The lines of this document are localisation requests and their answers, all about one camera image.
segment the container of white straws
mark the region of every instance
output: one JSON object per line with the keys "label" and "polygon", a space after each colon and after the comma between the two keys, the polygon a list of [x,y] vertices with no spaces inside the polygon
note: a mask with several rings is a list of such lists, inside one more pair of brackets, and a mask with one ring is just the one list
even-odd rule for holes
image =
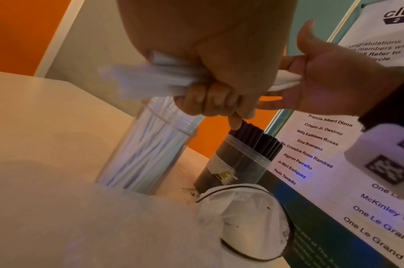
{"label": "container of white straws", "polygon": [[102,169],[97,182],[154,194],[204,118],[183,113],[172,97],[150,99]]}

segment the hand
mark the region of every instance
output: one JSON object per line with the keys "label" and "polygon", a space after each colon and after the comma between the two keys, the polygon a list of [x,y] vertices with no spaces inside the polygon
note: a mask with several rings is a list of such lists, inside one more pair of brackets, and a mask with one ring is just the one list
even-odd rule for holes
{"label": "hand", "polygon": [[118,0],[118,5],[142,55],[159,51],[202,64],[215,78],[211,85],[191,87],[177,102],[182,110],[229,115],[231,127],[238,128],[273,85],[296,2]]}
{"label": "hand", "polygon": [[298,34],[302,56],[284,57],[280,69],[302,75],[293,88],[272,92],[281,100],[259,102],[259,109],[293,109],[322,115],[361,116],[404,82],[404,74],[374,59],[312,34],[313,21]]}

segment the clear plastic container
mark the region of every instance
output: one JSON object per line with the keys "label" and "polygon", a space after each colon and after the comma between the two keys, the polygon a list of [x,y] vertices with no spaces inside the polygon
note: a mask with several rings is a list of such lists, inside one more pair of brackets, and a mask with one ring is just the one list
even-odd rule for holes
{"label": "clear plastic container", "polygon": [[256,184],[271,161],[248,145],[227,135],[194,183],[199,193],[222,186]]}
{"label": "clear plastic container", "polygon": [[97,182],[153,194],[196,135],[204,118],[183,113],[172,97],[150,99],[102,169]]}

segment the white poster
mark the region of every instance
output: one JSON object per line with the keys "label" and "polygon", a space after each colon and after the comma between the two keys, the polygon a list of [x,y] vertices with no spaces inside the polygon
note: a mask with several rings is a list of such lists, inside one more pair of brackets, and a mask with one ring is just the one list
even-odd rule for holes
{"label": "white poster", "polygon": [[[404,66],[404,0],[366,6],[340,45]],[[294,112],[276,136],[283,150],[269,170],[404,268],[404,201],[343,155],[361,129],[356,117]]]}

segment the orange panel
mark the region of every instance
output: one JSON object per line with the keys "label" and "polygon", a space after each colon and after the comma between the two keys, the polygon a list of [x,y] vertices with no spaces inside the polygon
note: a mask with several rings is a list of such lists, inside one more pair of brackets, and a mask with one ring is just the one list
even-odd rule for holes
{"label": "orange panel", "polygon": [[0,71],[34,75],[70,0],[0,0]]}
{"label": "orange panel", "polygon": [[[276,100],[280,99],[280,97],[269,97],[263,100],[266,99]],[[265,129],[273,119],[276,112],[277,111],[257,110],[254,119],[247,121],[261,129]],[[199,126],[198,136],[193,139],[189,147],[198,153],[211,158],[229,131],[229,123],[226,117],[208,117]]]}

